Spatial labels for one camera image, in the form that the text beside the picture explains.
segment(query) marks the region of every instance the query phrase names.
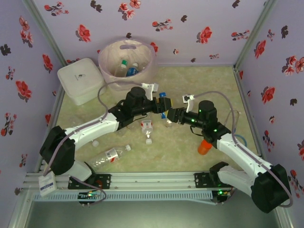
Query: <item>white bottle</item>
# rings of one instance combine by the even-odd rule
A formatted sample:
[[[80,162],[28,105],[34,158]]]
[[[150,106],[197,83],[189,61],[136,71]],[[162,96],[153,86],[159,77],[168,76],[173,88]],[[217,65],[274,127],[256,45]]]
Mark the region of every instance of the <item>white bottle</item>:
[[[109,163],[113,163],[116,160],[121,159],[125,154],[127,154],[127,151],[130,151],[131,147],[130,145],[126,146],[116,146],[109,151],[102,152],[95,157],[91,158],[87,164],[93,169],[98,170],[101,167],[106,166]]]
[[[153,132],[152,120],[143,120],[141,126],[142,133],[147,137],[146,144],[152,144],[152,139],[150,138],[150,134]]]
[[[127,65],[128,65],[128,61],[124,59],[122,63],[116,68],[114,76],[125,77],[128,71]]]

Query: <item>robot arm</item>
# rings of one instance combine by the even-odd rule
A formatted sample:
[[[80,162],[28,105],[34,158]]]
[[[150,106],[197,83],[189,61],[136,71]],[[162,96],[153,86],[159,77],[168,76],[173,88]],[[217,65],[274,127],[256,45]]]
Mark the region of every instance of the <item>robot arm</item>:
[[[75,151],[95,138],[126,127],[134,121],[135,116],[162,113],[171,108],[169,98],[152,97],[152,92],[157,91],[157,84],[142,86],[148,90],[147,96],[143,88],[133,87],[124,100],[108,110],[104,119],[102,115],[76,127],[61,129],[56,126],[51,129],[40,149],[41,156],[48,164],[59,143],[66,138],[50,166],[55,175],[67,174],[91,184],[94,171],[86,163],[75,160]]]
[[[198,113],[194,113],[191,112],[193,99],[191,95],[184,96],[184,103],[188,103],[188,108],[170,109],[167,118],[175,123],[200,128],[202,136],[208,143],[224,152],[243,169],[237,171],[227,163],[220,162],[210,169],[210,171],[215,170],[216,177],[211,177],[215,184],[225,183],[243,191],[265,213],[269,213],[288,200],[285,190],[263,166],[272,171],[290,192],[286,170],[279,164],[273,166],[248,149],[247,153],[242,151],[239,146],[243,148],[245,146],[238,140],[236,145],[231,131],[218,122],[214,104],[211,101],[201,101]]]

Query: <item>black mounting plate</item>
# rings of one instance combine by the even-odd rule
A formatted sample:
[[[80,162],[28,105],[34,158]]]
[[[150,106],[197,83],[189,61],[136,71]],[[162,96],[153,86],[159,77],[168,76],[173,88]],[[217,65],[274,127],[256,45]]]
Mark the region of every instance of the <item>black mounting plate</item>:
[[[212,181],[209,172],[197,172],[194,174],[195,187],[201,188],[231,188],[230,185],[222,182],[216,184]]]
[[[92,185],[101,188],[103,190],[106,190],[106,189],[110,189],[110,184],[111,184],[110,174],[96,174],[94,183]],[[77,189],[92,189],[92,188],[84,184],[81,184],[72,177],[70,177],[68,183],[68,189],[77,190]]]

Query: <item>orange cup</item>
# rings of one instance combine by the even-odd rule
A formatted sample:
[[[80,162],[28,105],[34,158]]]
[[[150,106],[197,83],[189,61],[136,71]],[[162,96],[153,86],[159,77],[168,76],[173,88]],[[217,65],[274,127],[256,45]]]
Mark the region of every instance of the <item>orange cup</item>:
[[[198,147],[198,152],[201,155],[205,155],[212,148],[212,144],[208,143],[206,140],[203,140]]]

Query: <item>bottle cap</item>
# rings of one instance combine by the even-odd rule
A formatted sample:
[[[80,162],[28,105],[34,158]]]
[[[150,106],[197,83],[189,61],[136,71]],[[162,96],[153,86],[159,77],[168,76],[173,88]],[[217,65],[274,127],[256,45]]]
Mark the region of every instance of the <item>bottle cap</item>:
[[[166,96],[166,93],[165,93],[165,92],[160,93],[160,97],[164,97],[164,96]]]
[[[97,146],[99,145],[99,141],[94,140],[93,143],[92,143],[92,145],[93,145],[94,147],[97,147]]]
[[[152,139],[146,139],[146,144],[147,144],[147,145],[152,144]]]
[[[125,147],[126,147],[127,151],[131,150],[131,146],[130,145],[126,145]]]
[[[211,149],[212,148],[212,144],[208,143],[206,140],[203,140],[201,142],[202,146],[205,147],[206,149]]]
[[[127,60],[123,60],[122,61],[122,65],[125,65],[125,66],[128,65],[128,61]]]

